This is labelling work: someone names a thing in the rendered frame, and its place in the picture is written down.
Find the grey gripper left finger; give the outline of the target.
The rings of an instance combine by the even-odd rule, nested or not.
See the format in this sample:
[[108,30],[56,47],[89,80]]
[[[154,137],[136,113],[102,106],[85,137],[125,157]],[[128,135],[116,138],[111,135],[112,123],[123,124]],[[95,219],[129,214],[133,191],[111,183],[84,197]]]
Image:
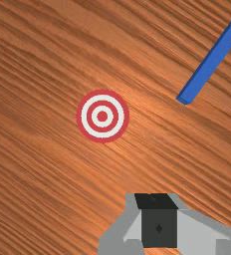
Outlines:
[[141,212],[133,194],[125,196],[125,209],[100,238],[98,255],[144,255],[141,241]]

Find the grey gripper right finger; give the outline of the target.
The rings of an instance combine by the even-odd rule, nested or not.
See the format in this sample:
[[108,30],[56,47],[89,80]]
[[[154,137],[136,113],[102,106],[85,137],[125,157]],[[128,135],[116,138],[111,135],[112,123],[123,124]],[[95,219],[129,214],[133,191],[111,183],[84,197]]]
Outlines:
[[231,255],[231,228],[189,209],[175,193],[158,193],[156,246],[180,255]]

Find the long blue stick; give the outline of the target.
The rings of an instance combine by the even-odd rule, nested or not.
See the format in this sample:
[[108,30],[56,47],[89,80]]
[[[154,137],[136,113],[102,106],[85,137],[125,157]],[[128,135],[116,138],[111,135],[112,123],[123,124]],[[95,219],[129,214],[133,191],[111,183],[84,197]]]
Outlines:
[[194,71],[176,99],[184,105],[191,104],[212,74],[231,50],[231,22]]

